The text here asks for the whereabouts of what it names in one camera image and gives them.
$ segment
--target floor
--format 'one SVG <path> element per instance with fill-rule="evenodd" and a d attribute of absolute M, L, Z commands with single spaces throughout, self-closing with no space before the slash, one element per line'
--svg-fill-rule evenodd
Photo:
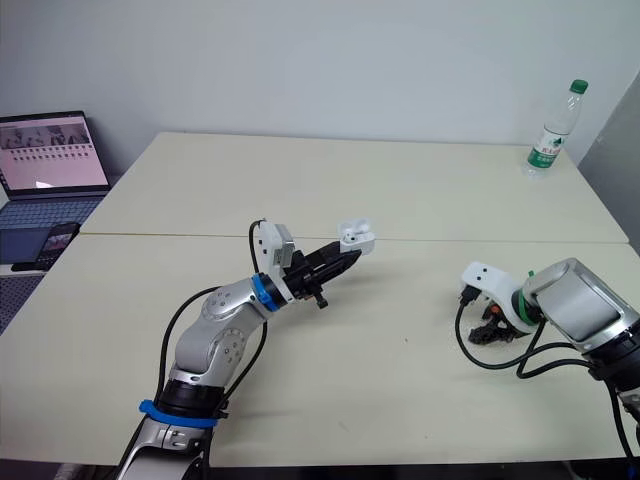
<path fill-rule="evenodd" d="M 215 468 L 216 480 L 629 480 L 622 459 L 571 462 L 580 475 L 572 476 L 561 462 L 470 464 L 470 465 L 380 465 L 335 467 Z M 55 463 L 0 460 L 0 479 L 53 480 Z M 88 470 L 82 480 L 103 480 L 110 469 Z"/>

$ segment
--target laptop screen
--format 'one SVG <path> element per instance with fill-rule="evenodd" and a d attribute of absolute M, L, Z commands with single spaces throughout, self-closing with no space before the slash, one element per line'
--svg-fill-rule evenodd
<path fill-rule="evenodd" d="M 9 195 L 108 189 L 82 112 L 0 119 L 0 182 Z"/>

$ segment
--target laptop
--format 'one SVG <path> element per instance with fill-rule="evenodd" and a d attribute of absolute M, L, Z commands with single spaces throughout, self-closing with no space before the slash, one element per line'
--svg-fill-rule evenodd
<path fill-rule="evenodd" d="M 0 263 L 34 261 L 49 229 L 82 224 L 109 192 L 82 111 L 0 118 Z"/>

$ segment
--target laptop keyboard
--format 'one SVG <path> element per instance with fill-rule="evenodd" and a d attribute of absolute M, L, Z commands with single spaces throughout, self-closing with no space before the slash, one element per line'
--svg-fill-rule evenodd
<path fill-rule="evenodd" d="M 0 229 L 48 228 L 59 223 L 82 224 L 101 198 L 66 202 L 10 202 L 0 212 Z"/>

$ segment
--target bottle cap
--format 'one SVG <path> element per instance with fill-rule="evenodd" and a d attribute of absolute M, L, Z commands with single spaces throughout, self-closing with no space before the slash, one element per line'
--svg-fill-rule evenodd
<path fill-rule="evenodd" d="M 569 90 L 575 93 L 582 94 L 587 91 L 588 86 L 589 86 L 589 83 L 586 80 L 574 80 L 571 83 L 571 87 L 569 87 Z"/>

